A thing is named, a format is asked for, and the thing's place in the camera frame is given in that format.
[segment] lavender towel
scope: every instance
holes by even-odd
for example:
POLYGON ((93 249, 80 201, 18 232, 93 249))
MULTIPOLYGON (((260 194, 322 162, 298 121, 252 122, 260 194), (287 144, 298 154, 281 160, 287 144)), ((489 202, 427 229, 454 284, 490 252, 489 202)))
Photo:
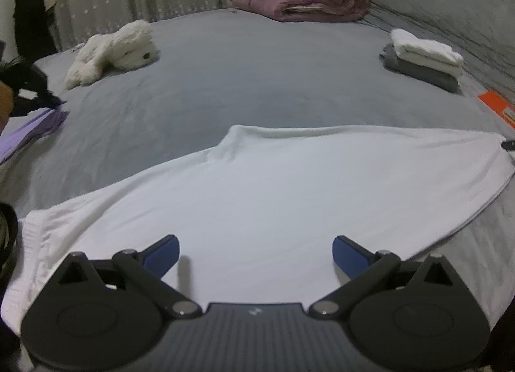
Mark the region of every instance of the lavender towel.
POLYGON ((64 122, 68 112, 60 109, 47 109, 37 117, 12 132, 0 141, 0 164, 11 157, 14 152, 30 140, 53 134, 64 122))

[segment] brown object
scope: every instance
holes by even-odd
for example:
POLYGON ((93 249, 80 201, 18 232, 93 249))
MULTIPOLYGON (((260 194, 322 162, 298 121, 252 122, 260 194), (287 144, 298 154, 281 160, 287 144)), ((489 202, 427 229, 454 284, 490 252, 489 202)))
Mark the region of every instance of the brown object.
POLYGON ((12 89, 0 81, 0 132, 9 121, 9 114, 14 107, 12 89))

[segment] metal screw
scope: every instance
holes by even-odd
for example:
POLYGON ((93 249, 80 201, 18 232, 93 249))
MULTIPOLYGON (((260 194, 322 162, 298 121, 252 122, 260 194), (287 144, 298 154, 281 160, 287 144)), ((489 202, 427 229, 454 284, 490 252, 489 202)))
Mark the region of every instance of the metal screw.
POLYGON ((338 311, 340 307, 333 301, 318 301, 313 305, 313 309, 322 315, 332 315, 338 311))
POLYGON ((198 310, 198 305, 192 301, 179 301, 172 305, 172 310, 179 315, 190 315, 198 310))
POLYGON ((137 256, 137 251, 134 250, 133 248, 126 248, 125 250, 122 250, 122 253, 125 255, 128 255, 132 258, 136 258, 136 256, 137 256))

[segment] orange tag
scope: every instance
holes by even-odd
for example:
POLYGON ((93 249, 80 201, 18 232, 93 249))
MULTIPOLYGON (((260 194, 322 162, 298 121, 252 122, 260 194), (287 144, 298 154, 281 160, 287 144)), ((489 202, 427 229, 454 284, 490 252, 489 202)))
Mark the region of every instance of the orange tag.
POLYGON ((491 90, 480 94, 478 98, 504 119, 512 128, 515 128, 515 119, 513 118, 515 107, 513 105, 509 104, 509 102, 503 99, 498 93, 491 90))

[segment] folded white towel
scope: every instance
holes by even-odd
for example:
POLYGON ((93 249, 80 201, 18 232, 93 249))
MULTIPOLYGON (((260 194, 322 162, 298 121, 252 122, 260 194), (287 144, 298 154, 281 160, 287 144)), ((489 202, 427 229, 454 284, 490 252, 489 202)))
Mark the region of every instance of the folded white towel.
POLYGON ((419 39, 403 29, 393 29, 390 36, 399 58, 454 77, 462 73, 463 57, 449 45, 431 39, 419 39))
POLYGON ((94 35, 82 47, 66 73, 66 88, 90 85, 102 77, 108 64, 118 70, 134 70, 158 57, 148 22, 128 23, 118 32, 94 35))

